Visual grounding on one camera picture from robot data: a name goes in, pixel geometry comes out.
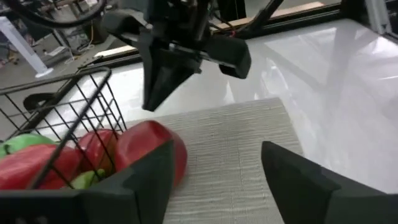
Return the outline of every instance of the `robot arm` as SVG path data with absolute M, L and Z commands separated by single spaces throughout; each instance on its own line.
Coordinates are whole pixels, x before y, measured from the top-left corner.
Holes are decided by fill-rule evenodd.
M 200 73 L 203 59 L 221 72 L 246 78 L 251 66 L 244 40 L 212 35 L 208 20 L 213 1 L 123 0 L 104 15 L 107 31 L 140 52 L 144 63 L 144 110 L 154 111 L 185 80 Z M 151 28 L 126 9 L 141 11 Z

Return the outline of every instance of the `metal frame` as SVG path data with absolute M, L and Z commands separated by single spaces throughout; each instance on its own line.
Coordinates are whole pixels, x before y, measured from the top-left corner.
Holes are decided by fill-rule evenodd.
M 387 2 L 387 6 L 392 4 L 392 2 L 397 4 L 398 0 L 389 0 Z M 238 33 L 236 37 L 246 40 L 255 37 L 276 34 L 279 32 L 285 32 L 288 30 L 314 26 L 344 18 L 352 19 L 365 26 L 368 26 L 368 12 L 366 10 L 365 0 L 342 0 L 341 3 L 338 4 L 327 5 L 307 11 L 274 17 L 266 21 L 260 29 Z M 387 32 L 384 34 L 384 37 L 398 43 L 398 35 Z M 142 59 L 139 55 L 139 52 L 137 50 L 130 50 L 119 54 L 96 58 L 92 62 L 83 65 L 79 69 L 85 68 L 85 70 L 94 70 L 98 67 L 116 68 L 140 62 L 142 62 Z M 56 105 L 65 95 L 65 93 L 67 93 L 78 81 L 78 78 L 69 81 L 60 89 L 60 91 L 58 91 L 56 97 L 51 102 L 48 102 L 48 104 Z M 33 115 L 30 119 L 30 122 L 25 124 L 22 129 L 28 130 L 36 126 L 48 113 L 49 111 L 46 113 L 43 112 L 41 114 Z
M 365 0 L 365 3 L 372 30 L 376 31 L 378 34 L 391 33 L 392 29 L 386 2 L 380 0 Z

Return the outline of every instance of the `table leg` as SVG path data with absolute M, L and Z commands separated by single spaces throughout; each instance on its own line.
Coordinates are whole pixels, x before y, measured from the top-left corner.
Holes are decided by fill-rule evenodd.
M 74 1 L 73 3 L 76 6 L 77 10 L 79 10 L 80 13 L 83 13 L 83 9 L 80 7 L 79 2 L 78 1 Z
M 246 18 L 246 7 L 244 0 L 217 0 L 220 16 L 233 21 Z
M 54 20 L 54 17 L 51 15 L 50 11 L 46 11 L 46 12 L 44 12 L 44 14 L 45 14 L 48 18 Z M 59 32 L 59 31 L 57 31 L 56 29 L 53 29 L 53 30 L 52 30 L 52 35 L 54 36 L 54 38 L 55 38 L 55 40 L 58 42 L 58 44 L 60 44 L 61 46 L 70 48 L 68 39 L 65 37 L 65 35 L 63 34 L 62 31 Z
M 32 47 L 21 36 L 18 30 L 5 16 L 0 17 L 0 30 L 9 39 L 18 52 L 26 59 L 26 61 L 37 72 L 36 78 L 42 77 L 52 72 L 52 68 L 47 68 L 40 57 L 34 52 Z

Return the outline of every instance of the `cable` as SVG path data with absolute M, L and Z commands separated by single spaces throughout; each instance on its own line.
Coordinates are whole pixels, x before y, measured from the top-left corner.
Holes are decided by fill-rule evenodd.
M 64 28 L 71 28 L 83 25 L 91 21 L 92 19 L 98 17 L 104 11 L 106 6 L 106 0 L 99 0 L 89 14 L 82 15 L 81 18 L 75 21 L 60 22 L 60 21 L 47 19 L 46 17 L 42 17 L 35 14 L 34 12 L 30 11 L 28 8 L 23 6 L 18 0 L 2 0 L 2 1 L 6 3 L 11 10 L 16 12 L 21 17 L 30 20 L 31 22 L 34 22 L 38 25 L 53 29 L 64 29 Z
M 85 52 L 87 50 L 93 49 L 95 46 L 92 44 L 94 40 L 94 24 L 93 21 L 91 22 L 91 37 L 90 37 L 90 42 L 88 43 L 87 47 L 84 47 L 83 49 L 79 50 L 79 52 Z

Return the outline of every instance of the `black bar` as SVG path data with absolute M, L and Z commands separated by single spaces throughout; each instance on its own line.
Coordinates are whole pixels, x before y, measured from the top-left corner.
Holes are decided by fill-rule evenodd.
M 246 18 L 244 0 L 217 0 L 221 18 L 226 21 Z
M 94 68 L 100 68 L 100 67 L 108 67 L 108 68 L 118 68 L 122 67 L 125 65 L 131 65 L 135 63 L 142 62 L 141 55 L 131 55 L 127 57 L 121 57 L 113 60 L 105 60 L 100 63 L 95 63 L 93 65 L 87 66 L 87 69 L 94 69 Z
M 4 96 L 6 96 L 6 98 L 10 101 L 10 103 L 18 110 L 19 114 L 21 114 L 26 121 L 29 121 L 29 118 L 22 112 L 22 110 L 18 107 L 18 105 L 14 102 L 14 100 L 12 100 L 8 94 L 4 94 Z
M 84 99 L 73 100 L 73 101 L 69 101 L 69 102 L 66 102 L 66 103 L 57 104 L 57 106 L 68 105 L 68 104 L 70 104 L 70 103 L 79 103 L 79 102 L 82 102 L 82 101 L 85 101 L 85 100 L 84 100 Z M 21 116 L 22 114 L 29 114 L 29 113 L 36 112 L 36 111 L 38 111 L 38 110 L 47 109 L 47 108 L 53 108 L 53 107 L 54 107 L 54 105 L 50 105 L 50 106 L 41 106 L 39 109 L 34 109 L 34 110 L 30 110 L 30 111 L 25 111 L 25 112 L 22 112 L 22 113 L 11 114 L 11 115 L 8 115 L 8 117 L 9 117 L 9 118 L 13 118 L 13 117 L 15 117 L 15 116 Z
M 54 31 L 51 31 L 52 36 L 54 37 L 54 39 L 58 42 L 59 45 L 63 45 L 61 40 L 57 37 L 57 35 L 55 34 Z
M 111 93 L 112 98 L 114 99 L 114 95 L 113 95 L 113 92 L 112 92 L 112 89 L 111 89 L 109 83 L 106 83 L 106 85 L 107 85 L 107 87 L 108 87 L 109 92 Z M 122 112 L 120 111 L 118 102 L 115 100 L 114 104 L 116 105 L 116 109 L 118 109 L 120 118 L 122 119 L 122 122 L 123 122 L 123 125 L 124 125 L 124 129 L 127 130 L 126 123 L 124 122 L 123 115 L 122 115 Z
M 97 85 L 97 83 L 94 81 L 93 76 L 90 76 L 90 77 L 91 77 L 91 80 L 93 81 L 95 87 L 98 88 L 98 85 Z M 116 121 L 116 117 L 115 117 L 115 115 L 113 114 L 113 111 L 112 111 L 112 109 L 111 109 L 111 105 L 112 105 L 112 102 L 113 102 L 113 101 L 115 102 L 116 106 L 118 105 L 118 103 L 116 102 L 116 100 L 114 99 L 114 97 L 112 97 L 112 100 L 111 100 L 110 104 L 108 104 L 108 102 L 106 101 L 106 98 L 102 95 L 102 93 L 99 94 L 99 96 L 97 96 L 97 98 L 98 98 L 99 104 L 101 105 L 102 109 L 105 111 L 105 114 L 108 112 L 108 109 L 109 109 L 109 110 L 111 111 L 111 114 L 113 115 L 114 120 Z M 101 98 L 104 99 L 104 103 L 105 103 L 106 106 L 107 106 L 106 110 L 104 109 L 104 106 L 103 106 L 103 104 L 102 104 L 102 102 L 101 102 Z M 106 118 L 108 119 L 109 125 L 111 125 L 112 123 L 111 123 L 111 120 L 109 119 L 109 117 L 107 116 Z
M 251 39 L 264 35 L 276 34 L 289 30 L 314 26 L 324 22 L 343 19 L 344 16 L 340 11 L 340 4 L 334 4 L 307 11 L 298 12 L 279 16 L 267 21 L 267 24 L 257 30 L 248 30 L 238 32 L 235 37 L 240 39 Z
M 94 70 L 95 70 L 95 68 L 84 68 L 84 69 L 85 69 L 85 73 L 86 72 L 90 72 L 90 71 L 94 72 Z M 12 92 L 15 92 L 15 91 L 19 91 L 19 90 L 21 90 L 19 88 L 25 88 L 27 85 L 28 86 L 37 86 L 35 84 L 41 83 L 41 84 L 39 84 L 39 86 L 40 86 L 40 85 L 49 84 L 49 83 L 53 83 L 53 82 L 59 82 L 59 81 L 63 81 L 63 80 L 68 80 L 65 84 L 63 84 L 61 86 L 61 88 L 58 90 L 58 92 L 56 92 L 56 94 L 54 94 L 54 98 L 52 100 L 46 102 L 43 105 L 43 107 L 45 107 L 45 109 L 40 110 L 39 112 L 36 112 L 36 113 L 32 114 L 32 116 L 29 118 L 29 121 L 26 121 L 19 128 L 17 128 L 17 130 L 14 131 L 8 137 L 8 139 L 11 138 L 11 137 L 16 136 L 18 134 L 29 133 L 32 130 L 34 130 L 36 128 L 36 126 L 39 125 L 40 122 L 42 122 L 43 119 L 45 119 L 45 117 L 52 111 L 52 106 L 55 106 L 59 101 L 61 101 L 62 98 L 78 83 L 80 78 L 82 76 L 84 76 L 84 73 L 81 73 L 81 71 L 82 70 L 78 70 L 76 72 L 76 74 L 69 74 L 69 75 L 64 75 L 64 76 L 58 77 L 58 78 L 49 78 L 47 80 L 43 80 L 43 81 L 40 81 L 40 82 L 33 82 L 33 83 L 24 84 L 24 85 L 18 85 L 18 86 L 13 86 L 13 87 L 1 89 L 0 90 L 0 96 L 2 94 L 7 94 L 7 93 L 12 93 Z
M 383 35 L 383 37 L 389 39 L 390 41 L 398 44 L 398 35 L 395 33 L 386 33 Z
M 77 112 L 74 108 L 73 108 L 72 110 L 73 110 L 73 112 L 76 114 L 76 116 L 79 115 L 78 112 Z M 101 117 L 101 119 L 103 119 L 103 117 L 106 116 L 106 115 L 111 116 L 112 114 L 111 114 L 111 113 L 109 113 L 109 114 L 101 114 L 101 115 L 98 115 L 98 116 Z M 87 117 L 85 117 L 85 118 L 82 118 L 81 121 L 85 121 L 85 120 L 88 120 L 88 119 L 94 119 L 94 118 L 96 118 L 96 117 L 95 117 L 95 116 L 90 116 L 90 117 L 87 116 Z M 73 121 L 67 121 L 66 123 L 51 124 L 51 126 L 52 126 L 52 127 L 56 127 L 56 126 L 61 126 L 61 125 L 66 125 L 66 124 L 73 124 L 73 122 L 75 122 L 75 120 L 73 120 Z M 86 131 L 87 131 L 87 132 L 90 132 L 90 130 L 86 127 L 86 125 L 84 124 L 84 122 L 81 122 L 81 123 L 82 123 L 82 125 L 84 126 L 84 128 L 86 129 Z M 50 126 L 42 126 L 42 127 L 38 127 L 38 128 L 26 130 L 26 131 L 27 131 L 27 132 L 37 131 L 37 132 L 39 133 L 39 130 L 43 130 L 43 129 L 46 129 L 46 128 L 50 128 Z
M 119 59 L 119 58 L 128 57 L 128 56 L 134 56 L 134 55 L 139 55 L 139 52 L 137 49 L 127 50 L 127 51 L 123 51 L 120 53 L 111 54 L 108 56 L 98 57 L 97 59 L 95 59 L 93 64 L 97 64 L 97 63 L 101 63 L 101 62 L 108 62 L 110 60 Z
M 259 14 L 253 19 L 248 29 L 254 30 L 261 27 L 261 24 L 266 23 L 274 12 L 279 8 L 284 0 L 271 0 L 268 5 L 262 9 Z
M 79 90 L 79 92 L 81 93 L 81 95 L 83 96 L 83 98 L 88 102 L 88 98 L 83 93 L 83 90 L 81 90 L 79 84 L 76 84 L 76 87 Z M 95 113 L 95 110 L 93 109 L 92 105 L 90 105 L 90 110 L 91 110 L 91 112 L 93 112 L 94 117 L 98 120 L 98 123 L 101 125 L 101 127 L 104 128 L 104 126 L 102 125 L 102 120 L 100 120 L 100 118 L 97 116 L 97 113 Z
M 195 25 L 193 26 L 193 39 L 201 41 L 209 20 L 208 3 L 210 0 L 201 0 L 197 6 L 197 16 L 195 17 Z
M 42 86 L 42 85 L 46 85 L 46 84 L 66 81 L 66 80 L 70 80 L 70 79 L 74 79 L 74 78 L 81 78 L 81 77 L 84 77 L 85 75 L 89 74 L 90 72 L 95 73 L 96 69 L 94 69 L 93 67 L 87 66 L 86 68 L 82 68 L 81 70 L 77 71 L 74 74 L 66 74 L 66 75 L 62 75 L 59 77 L 48 78 L 48 79 L 37 81 L 37 82 L 27 83 L 24 85 L 3 88 L 3 89 L 0 89 L 0 96 L 5 95 L 5 94 L 10 94 L 10 93 L 15 93 L 17 91 L 27 90 L 29 88 L 34 88 L 34 87 L 38 87 L 38 86 Z

